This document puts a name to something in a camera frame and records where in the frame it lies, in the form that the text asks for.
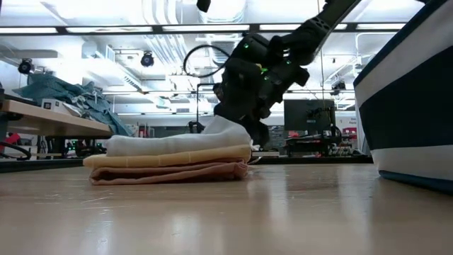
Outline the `yellow checked towel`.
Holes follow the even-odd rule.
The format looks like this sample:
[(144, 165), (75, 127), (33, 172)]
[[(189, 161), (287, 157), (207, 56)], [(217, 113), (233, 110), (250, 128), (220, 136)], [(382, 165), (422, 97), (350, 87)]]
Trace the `yellow checked towel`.
[(98, 154), (85, 158), (83, 160), (83, 166), (90, 169), (97, 169), (100, 167), (143, 168), (194, 164), (217, 159), (242, 159), (247, 162), (250, 158), (250, 146), (238, 145), (156, 156), (108, 157), (105, 154)]

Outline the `pink towel with white stripes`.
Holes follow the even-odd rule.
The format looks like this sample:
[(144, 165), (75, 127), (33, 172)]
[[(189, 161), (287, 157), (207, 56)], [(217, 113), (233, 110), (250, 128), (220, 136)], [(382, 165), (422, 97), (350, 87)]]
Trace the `pink towel with white stripes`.
[(248, 165), (243, 161), (213, 161), (201, 164), (145, 168), (101, 167), (91, 172), (97, 186), (142, 185), (156, 183), (192, 183), (236, 181), (246, 178)]

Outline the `white waffle towel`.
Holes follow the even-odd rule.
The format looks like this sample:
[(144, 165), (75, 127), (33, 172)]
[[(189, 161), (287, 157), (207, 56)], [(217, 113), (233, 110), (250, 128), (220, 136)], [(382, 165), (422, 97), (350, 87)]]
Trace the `white waffle towel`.
[(251, 146), (246, 129), (226, 118), (215, 116), (201, 133), (185, 133), (162, 138), (114, 135), (106, 141), (108, 157), (155, 156), (237, 145)]

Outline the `wooden workbench grey frame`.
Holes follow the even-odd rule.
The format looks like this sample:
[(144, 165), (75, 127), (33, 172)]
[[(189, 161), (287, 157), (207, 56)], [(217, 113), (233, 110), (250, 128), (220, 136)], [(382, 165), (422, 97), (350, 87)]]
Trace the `wooden workbench grey frame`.
[(100, 122), (4, 99), (0, 102), (0, 142), (9, 132), (53, 139), (52, 151), (60, 156), (67, 140), (101, 140), (113, 135), (109, 126)]

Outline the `small white box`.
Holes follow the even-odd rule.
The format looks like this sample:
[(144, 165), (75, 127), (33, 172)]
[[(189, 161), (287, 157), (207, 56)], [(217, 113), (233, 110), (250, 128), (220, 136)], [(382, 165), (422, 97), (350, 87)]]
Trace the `small white box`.
[(72, 106), (68, 103), (58, 101), (56, 99), (45, 98), (42, 99), (41, 107), (52, 112), (61, 113), (65, 115), (72, 115), (75, 117), (81, 117), (82, 112), (76, 106)]

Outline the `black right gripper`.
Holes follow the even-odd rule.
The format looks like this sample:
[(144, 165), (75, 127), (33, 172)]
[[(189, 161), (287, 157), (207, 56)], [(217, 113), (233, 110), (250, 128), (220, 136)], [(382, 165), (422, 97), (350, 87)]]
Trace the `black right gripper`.
[(269, 67), (261, 67), (260, 83), (254, 102), (238, 106), (223, 104), (220, 83), (214, 88), (219, 99), (219, 103), (214, 107), (214, 114), (238, 123), (250, 121), (246, 124), (246, 130), (253, 144), (265, 146), (270, 140), (269, 130), (260, 120), (269, 117), (272, 106), (282, 102), (283, 94), (291, 85), (297, 83), (304, 86), (308, 79), (309, 73), (306, 69), (287, 59)]

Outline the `navy fabric storage bin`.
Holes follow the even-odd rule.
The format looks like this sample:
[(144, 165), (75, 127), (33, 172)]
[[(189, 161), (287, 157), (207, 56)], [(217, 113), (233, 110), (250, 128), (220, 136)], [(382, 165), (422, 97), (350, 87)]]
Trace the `navy fabric storage bin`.
[(379, 175), (453, 196), (453, 0), (428, 0), (353, 86)]

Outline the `black metal stand frame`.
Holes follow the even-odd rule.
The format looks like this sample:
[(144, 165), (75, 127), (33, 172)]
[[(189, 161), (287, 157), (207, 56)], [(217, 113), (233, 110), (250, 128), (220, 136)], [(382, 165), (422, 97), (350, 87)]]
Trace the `black metal stand frame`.
[(196, 130), (197, 130), (197, 133), (201, 133), (202, 132), (202, 125), (199, 121), (199, 102), (200, 102), (200, 98), (199, 98), (199, 95), (200, 95), (200, 87), (201, 86), (214, 86), (216, 85), (217, 83), (200, 83), (197, 85), (197, 88), (196, 88)]

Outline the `black aluminium table frame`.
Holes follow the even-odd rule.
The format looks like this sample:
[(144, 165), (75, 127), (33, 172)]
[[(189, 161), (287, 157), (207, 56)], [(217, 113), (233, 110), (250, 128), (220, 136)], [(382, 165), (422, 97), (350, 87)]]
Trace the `black aluminium table frame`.
[[(256, 164), (372, 164), (373, 159), (368, 156), (361, 157), (263, 157)], [(28, 161), (0, 160), (0, 174), (37, 171), (46, 169), (61, 169), (82, 166), (82, 159), (40, 159)]]

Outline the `black computer monitor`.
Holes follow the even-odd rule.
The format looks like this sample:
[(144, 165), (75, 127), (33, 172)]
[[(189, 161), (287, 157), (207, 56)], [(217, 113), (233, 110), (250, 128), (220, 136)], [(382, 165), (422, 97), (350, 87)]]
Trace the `black computer monitor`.
[(286, 131), (307, 131), (309, 135), (330, 131), (336, 137), (335, 111), (332, 100), (285, 100), (284, 128)]

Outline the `teal cloth pile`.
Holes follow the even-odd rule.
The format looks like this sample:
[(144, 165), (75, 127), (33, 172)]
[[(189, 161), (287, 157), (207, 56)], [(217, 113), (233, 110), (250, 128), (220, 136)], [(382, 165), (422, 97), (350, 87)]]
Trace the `teal cloth pile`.
[(131, 129), (113, 112), (113, 105), (102, 94), (102, 89), (92, 81), (85, 85), (70, 84), (50, 74), (30, 74), (27, 85), (14, 89), (13, 92), (36, 103), (56, 99), (71, 106), (80, 118), (108, 125), (114, 135), (132, 135)]

